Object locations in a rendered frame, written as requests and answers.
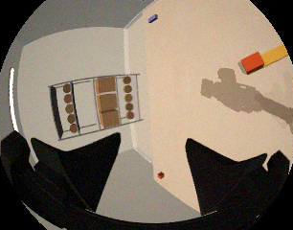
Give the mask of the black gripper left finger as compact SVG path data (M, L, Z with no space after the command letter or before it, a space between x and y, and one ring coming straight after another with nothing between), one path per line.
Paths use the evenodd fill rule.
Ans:
M109 134L100 141L71 150L57 149L36 138L31 138L31 142L38 161L65 176L85 203L85 210L96 214L104 185L115 164L113 161L119 153L121 133Z

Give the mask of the small red cube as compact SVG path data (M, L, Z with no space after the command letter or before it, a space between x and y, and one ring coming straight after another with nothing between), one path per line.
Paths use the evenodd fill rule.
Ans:
M159 177L159 179L163 179L163 177L165 177L165 174L164 174L164 173L161 173L161 172L159 172L159 173L158 173L158 177Z

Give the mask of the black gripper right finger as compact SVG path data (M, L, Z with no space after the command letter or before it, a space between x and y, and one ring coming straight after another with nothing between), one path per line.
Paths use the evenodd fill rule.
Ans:
M185 150L200 216L216 211L215 207L234 190L242 177L264 164L268 156L262 153L250 160L235 161L190 138L186 139Z

